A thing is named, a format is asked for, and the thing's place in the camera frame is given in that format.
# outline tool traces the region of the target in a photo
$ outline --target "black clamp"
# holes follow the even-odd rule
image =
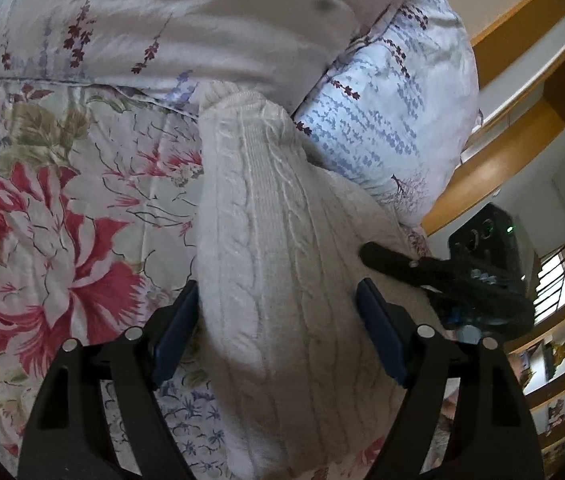
[[[360,258],[371,269],[425,288],[448,330],[470,324],[507,341],[534,326],[535,308],[524,296],[521,280],[486,262],[469,257],[413,260],[374,242],[363,245]]]
[[[444,339],[384,301],[371,280],[356,303],[387,374],[408,389],[368,480],[541,480],[539,443],[521,389],[499,343]],[[144,329],[111,343],[65,341],[43,381],[24,433],[19,480],[194,480],[152,390],[173,376],[198,320],[198,288],[156,311]],[[461,386],[442,466],[420,475],[448,377]],[[142,476],[118,465],[101,396],[113,380]]]

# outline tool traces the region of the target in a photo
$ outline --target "blue floral pattern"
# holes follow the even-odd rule
[[[175,376],[156,392],[156,400],[178,449],[197,478],[232,478],[216,397],[207,374],[198,365],[198,351],[194,336]],[[120,465],[139,472],[124,431],[113,383],[106,383],[102,394]]]
[[[405,0],[336,60],[294,121],[313,160],[417,226],[459,162],[477,94],[469,38],[448,1]]]

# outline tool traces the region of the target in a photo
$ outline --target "floral bedding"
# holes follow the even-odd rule
[[[195,82],[230,80],[292,112],[402,1],[0,0],[0,78],[130,86],[185,111]]]
[[[0,82],[0,460],[12,473],[62,342],[143,325],[194,275],[202,180],[189,117],[104,86]],[[156,397],[198,478],[231,476],[197,348]],[[137,471],[111,384],[103,396],[120,463]],[[306,476],[361,478],[381,444]]]

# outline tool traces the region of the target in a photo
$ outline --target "floral duvet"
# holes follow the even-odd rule
[[[0,460],[12,473],[62,342],[143,325],[194,274],[202,180],[189,117],[104,86],[0,82]],[[137,471],[102,389],[118,459]],[[195,340],[156,397],[198,478],[232,476]],[[362,478],[381,444],[304,476]]]

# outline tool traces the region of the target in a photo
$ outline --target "pillow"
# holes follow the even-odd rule
[[[0,78],[146,90],[249,82],[293,111],[352,38],[403,0],[0,0]]]
[[[243,479],[297,478],[386,434],[403,400],[358,316],[358,282],[440,323],[422,290],[362,265],[370,240],[415,255],[395,216],[307,162],[283,108],[212,83],[199,126],[201,352],[228,464]]]
[[[478,110],[473,50],[447,0],[406,0],[339,57],[298,109],[310,156],[417,226]]]

